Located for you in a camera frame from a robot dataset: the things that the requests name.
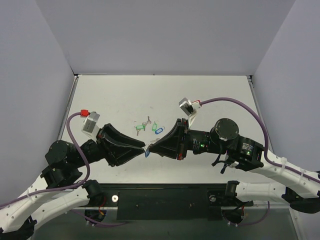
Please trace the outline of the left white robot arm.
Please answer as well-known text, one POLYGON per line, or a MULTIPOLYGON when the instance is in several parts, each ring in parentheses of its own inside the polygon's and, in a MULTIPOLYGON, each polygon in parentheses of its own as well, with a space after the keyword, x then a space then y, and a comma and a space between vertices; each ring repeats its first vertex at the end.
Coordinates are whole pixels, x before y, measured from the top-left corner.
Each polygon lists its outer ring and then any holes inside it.
POLYGON ((111 167, 121 166, 145 152, 145 143, 117 131, 110 123, 102 128, 85 123, 81 130, 89 137, 79 146, 57 140, 45 158, 48 166, 17 199, 0 206, 0 238, 27 240, 34 230, 74 208, 101 205, 106 195, 96 180, 78 170, 107 160, 111 167))

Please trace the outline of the solid blue key tag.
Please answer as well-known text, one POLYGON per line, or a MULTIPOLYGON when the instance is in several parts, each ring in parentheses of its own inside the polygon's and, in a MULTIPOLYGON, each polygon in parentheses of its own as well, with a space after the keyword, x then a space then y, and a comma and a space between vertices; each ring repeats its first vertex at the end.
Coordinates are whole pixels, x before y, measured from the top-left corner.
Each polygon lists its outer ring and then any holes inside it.
POLYGON ((144 153, 144 156, 145 156, 145 158, 148 158, 149 155, 150 155, 150 150, 147 149, 147 150, 145 151, 145 153, 144 153))

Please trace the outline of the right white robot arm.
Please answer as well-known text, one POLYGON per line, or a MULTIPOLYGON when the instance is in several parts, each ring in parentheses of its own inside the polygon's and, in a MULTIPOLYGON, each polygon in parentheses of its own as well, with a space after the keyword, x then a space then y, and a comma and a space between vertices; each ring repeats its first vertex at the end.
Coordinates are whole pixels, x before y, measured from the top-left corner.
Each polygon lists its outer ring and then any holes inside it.
POLYGON ((209 194, 213 202, 231 206, 266 201, 287 204, 306 214, 320 211, 319 172, 304 171, 273 154, 267 160, 268 152, 264 146, 241 136, 238 125, 231 119, 218 120, 209 132, 192 130, 188 120, 177 119, 172 130, 152 143, 146 152, 181 161, 188 151, 194 155, 216 154, 217 158, 211 165, 222 164, 222 174, 226 168, 232 168, 273 180, 271 183, 229 180, 223 193, 209 194))

